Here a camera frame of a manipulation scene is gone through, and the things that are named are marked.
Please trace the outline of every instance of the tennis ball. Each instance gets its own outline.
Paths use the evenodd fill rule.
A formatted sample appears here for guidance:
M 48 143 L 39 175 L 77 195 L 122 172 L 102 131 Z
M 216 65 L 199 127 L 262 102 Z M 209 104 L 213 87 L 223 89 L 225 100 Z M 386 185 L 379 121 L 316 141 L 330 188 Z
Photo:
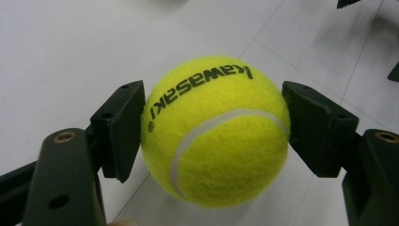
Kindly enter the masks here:
M 174 197 L 228 207 L 260 194 L 287 155 L 290 120 L 278 88 L 247 63 L 208 56 L 169 72 L 141 121 L 144 159 Z

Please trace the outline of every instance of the hole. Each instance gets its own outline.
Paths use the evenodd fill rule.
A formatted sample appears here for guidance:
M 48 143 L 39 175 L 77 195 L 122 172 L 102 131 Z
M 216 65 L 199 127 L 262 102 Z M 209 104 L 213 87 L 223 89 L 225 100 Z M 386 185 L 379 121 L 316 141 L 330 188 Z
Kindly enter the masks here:
M 54 137 L 55 143 L 65 143 L 74 139 L 76 134 L 74 132 L 64 132 Z
M 389 143 L 399 143 L 399 137 L 394 134 L 386 133 L 386 132 L 377 132 L 375 135 Z
M 112 118 L 112 114 L 111 113 L 105 113 L 101 117 L 103 117 L 103 119 L 111 119 Z
M 70 197 L 67 195 L 60 195 L 49 202 L 50 209 L 59 209 L 65 206 L 70 201 Z

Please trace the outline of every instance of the white floor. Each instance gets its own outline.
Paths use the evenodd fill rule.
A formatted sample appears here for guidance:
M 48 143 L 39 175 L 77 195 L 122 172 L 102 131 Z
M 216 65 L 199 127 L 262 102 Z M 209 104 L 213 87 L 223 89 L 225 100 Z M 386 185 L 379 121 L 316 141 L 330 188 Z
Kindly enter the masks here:
M 281 87 L 306 84 L 358 117 L 358 132 L 399 133 L 399 2 L 362 0 L 29 0 L 0 2 L 0 174 L 38 158 L 53 132 L 86 128 L 119 86 L 147 94 L 180 63 L 240 57 Z M 175 200 L 141 153 L 121 185 L 102 178 L 108 222 L 157 225 L 347 225 L 341 182 L 312 175 L 297 154 L 256 200 L 209 210 Z

